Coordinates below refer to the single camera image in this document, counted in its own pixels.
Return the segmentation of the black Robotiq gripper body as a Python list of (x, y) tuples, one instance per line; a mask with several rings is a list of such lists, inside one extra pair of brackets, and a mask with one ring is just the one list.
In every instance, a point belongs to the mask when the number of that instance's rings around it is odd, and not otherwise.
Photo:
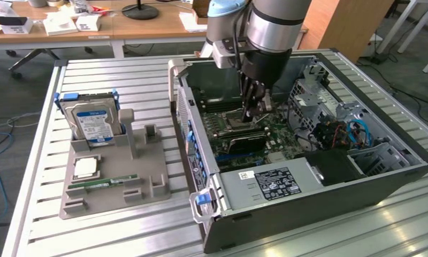
[(281, 77), (291, 50), (271, 53), (261, 50), (246, 52), (241, 63), (241, 83), (257, 81), (265, 87), (272, 87)]

